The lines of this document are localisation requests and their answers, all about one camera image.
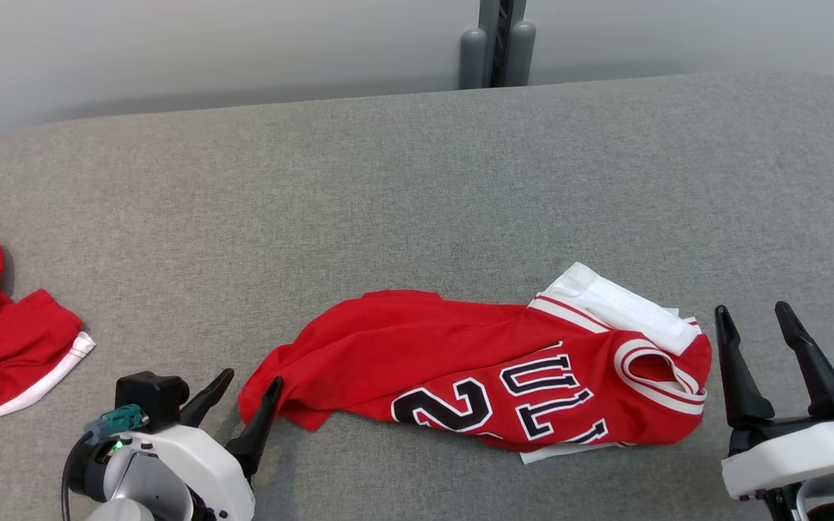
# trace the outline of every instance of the gray cushion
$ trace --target gray cushion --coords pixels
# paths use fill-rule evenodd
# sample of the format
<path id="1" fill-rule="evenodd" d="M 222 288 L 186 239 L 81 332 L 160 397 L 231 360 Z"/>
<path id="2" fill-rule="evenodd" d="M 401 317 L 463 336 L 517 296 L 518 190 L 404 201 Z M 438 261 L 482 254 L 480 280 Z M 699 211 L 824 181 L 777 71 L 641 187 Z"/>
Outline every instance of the gray cushion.
<path id="1" fill-rule="evenodd" d="M 0 138 L 0 241 L 98 343 L 0 419 L 0 519 L 59 511 L 60 470 L 115 380 L 237 378 L 331 304 L 414 287 L 525 302 L 573 261 L 696 315 L 731 307 L 761 390 L 807 403 L 773 318 L 789 300 L 834 362 L 834 78 L 730 73 L 64 122 Z M 281 421 L 263 519 L 736 519 L 718 367 L 671 447 L 523 466 L 473 439 L 334 415 Z M 82 519 L 93 508 L 74 497 Z"/>

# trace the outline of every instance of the armhole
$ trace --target armhole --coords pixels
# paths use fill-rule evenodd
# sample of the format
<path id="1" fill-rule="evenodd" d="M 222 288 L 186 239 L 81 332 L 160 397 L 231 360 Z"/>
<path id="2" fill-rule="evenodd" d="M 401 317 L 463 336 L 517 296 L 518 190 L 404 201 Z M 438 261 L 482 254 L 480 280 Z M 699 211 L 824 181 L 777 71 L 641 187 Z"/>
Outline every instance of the armhole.
<path id="1" fill-rule="evenodd" d="M 660 357 L 664 360 L 671 369 L 674 380 L 655 381 L 632 373 L 631 364 L 644 356 Z M 694 377 L 678 368 L 668 353 L 662 352 L 648 340 L 635 339 L 622 344 L 616 350 L 613 362 L 619 378 L 644 398 L 685 415 L 703 413 L 703 403 L 707 396 L 705 389 L 699 389 Z"/>

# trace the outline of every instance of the robotic arm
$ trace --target robotic arm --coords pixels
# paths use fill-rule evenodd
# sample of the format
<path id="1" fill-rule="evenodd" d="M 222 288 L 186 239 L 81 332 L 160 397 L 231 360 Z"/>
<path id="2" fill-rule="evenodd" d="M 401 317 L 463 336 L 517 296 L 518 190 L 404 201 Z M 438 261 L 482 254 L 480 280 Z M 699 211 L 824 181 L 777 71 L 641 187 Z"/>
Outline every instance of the robotic arm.
<path id="1" fill-rule="evenodd" d="M 726 416 L 732 428 L 722 478 L 728 495 L 762 500 L 774 521 L 834 521 L 834 368 L 786 302 L 776 306 L 811 400 L 807 416 L 774 419 L 739 350 L 741 337 L 725 306 L 715 309 Z"/>
<path id="2" fill-rule="evenodd" d="M 275 419 L 281 379 L 269 386 L 242 434 L 221 446 L 198 426 L 232 379 L 234 370 L 223 370 L 179 409 L 189 389 L 178 376 L 120 378 L 115 411 L 87 425 L 67 458 L 64 519 L 69 488 L 104 503 L 89 521 L 250 521 L 249 479 Z"/>

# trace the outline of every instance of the white stripe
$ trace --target white stripe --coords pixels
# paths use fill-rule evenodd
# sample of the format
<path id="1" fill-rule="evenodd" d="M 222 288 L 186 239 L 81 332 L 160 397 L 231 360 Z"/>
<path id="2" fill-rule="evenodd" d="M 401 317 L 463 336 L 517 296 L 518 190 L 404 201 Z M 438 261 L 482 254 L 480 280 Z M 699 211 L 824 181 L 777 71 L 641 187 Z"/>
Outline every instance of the white stripe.
<path id="1" fill-rule="evenodd" d="M 89 354 L 93 347 L 95 347 L 95 342 L 93 342 L 88 334 L 80 331 L 76 339 L 73 340 L 72 347 L 63 356 L 63 359 L 56 364 L 56 367 L 50 370 L 50 373 L 47 373 L 46 376 L 34 382 L 30 388 L 27 388 L 20 395 L 0 405 L 0 416 L 9 415 L 11 412 L 20 411 L 25 407 L 39 402 L 43 398 L 43 395 L 50 392 L 50 389 L 55 388 L 56 384 L 60 383 L 60 380 L 66 375 L 69 375 L 69 371 L 73 367 L 76 367 L 82 360 L 82 357 Z"/>
<path id="2" fill-rule="evenodd" d="M 629 354 L 635 352 L 635 350 L 641 350 L 642 353 L 634 353 L 634 356 L 629 356 Z M 668 365 L 671 366 L 674 376 L 678 380 L 685 380 L 684 383 L 687 385 L 684 385 L 684 390 L 691 392 L 671 389 L 668 388 L 668 386 L 648 380 L 647 378 L 632 375 L 631 370 L 629 370 L 629 364 L 645 355 L 663 356 L 668 361 Z M 689 384 L 692 382 L 695 385 L 697 382 L 692 379 L 691 376 L 687 375 L 687 373 L 678 369 L 677 366 L 674 365 L 673 360 L 671 360 L 671 357 L 667 356 L 667 354 L 662 352 L 662 350 L 659 350 L 655 345 L 652 345 L 651 342 L 643 339 L 635 339 L 629 340 L 625 344 L 619 346 L 619 349 L 616 350 L 616 356 L 614 357 L 614 365 L 616 367 L 616 373 L 619 374 L 622 381 L 626 382 L 626 384 L 635 389 L 642 396 L 645 396 L 645 398 L 651 399 L 652 402 L 664 405 L 673 411 L 686 413 L 686 415 L 701 415 L 703 413 L 702 402 L 705 401 L 705 389 L 699 393 L 692 391 L 692 386 Z M 658 389 L 665 389 L 668 393 L 680 396 L 681 399 L 664 394 L 658 391 Z"/>
<path id="3" fill-rule="evenodd" d="M 547 293 L 536 293 L 536 297 L 545 297 L 545 299 L 543 300 L 545 300 L 546 302 L 548 302 L 548 300 L 546 299 L 557 300 L 558 302 L 561 302 L 569 308 L 574 308 L 575 311 L 578 311 L 578 313 L 581 313 L 589 319 L 593 320 L 593 322 L 599 323 L 600 326 L 608 327 L 609 329 L 611 329 L 609 324 L 604 322 L 600 317 L 596 316 L 593 313 L 590 313 L 588 310 L 583 309 L 581 306 L 576 305 L 576 303 L 573 301 L 569 302 L 569 300 L 566 299 L 566 297 L 562 297 L 561 295 L 549 295 Z"/>
<path id="4" fill-rule="evenodd" d="M 533 300 L 529 303 L 529 307 L 539 311 L 545 311 L 545 313 L 559 317 L 560 319 L 566 320 L 569 323 L 574 323 L 576 324 L 576 326 L 581 326 L 583 327 L 583 329 L 586 329 L 591 333 L 605 333 L 609 331 L 609 329 L 606 329 L 604 326 L 600 326 L 599 323 L 595 323 L 592 320 L 587 319 L 586 317 L 580 316 L 578 313 L 575 313 L 572 310 L 563 308 L 558 304 L 553 304 L 548 300 Z"/>
<path id="5" fill-rule="evenodd" d="M 695 334 L 695 337 L 700 336 L 700 334 L 703 334 L 703 330 L 700 329 L 700 323 L 697 320 L 697 317 L 685 318 L 684 320 L 686 323 L 690 324 L 690 326 L 694 327 L 694 330 L 697 333 Z"/>

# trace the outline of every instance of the black cable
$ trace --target black cable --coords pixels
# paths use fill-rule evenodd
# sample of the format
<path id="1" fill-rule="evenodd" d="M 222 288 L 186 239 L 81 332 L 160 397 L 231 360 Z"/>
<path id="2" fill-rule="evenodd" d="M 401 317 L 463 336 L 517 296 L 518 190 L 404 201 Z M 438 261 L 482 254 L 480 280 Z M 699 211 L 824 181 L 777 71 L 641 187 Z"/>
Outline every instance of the black cable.
<path id="1" fill-rule="evenodd" d="M 63 478 L 60 480 L 60 515 L 62 515 L 63 521 L 69 521 L 69 469 L 72 467 L 72 456 L 91 438 L 92 431 L 83 434 L 82 438 L 79 438 L 79 441 L 72 446 L 69 456 L 67 456 L 67 462 L 63 464 Z"/>

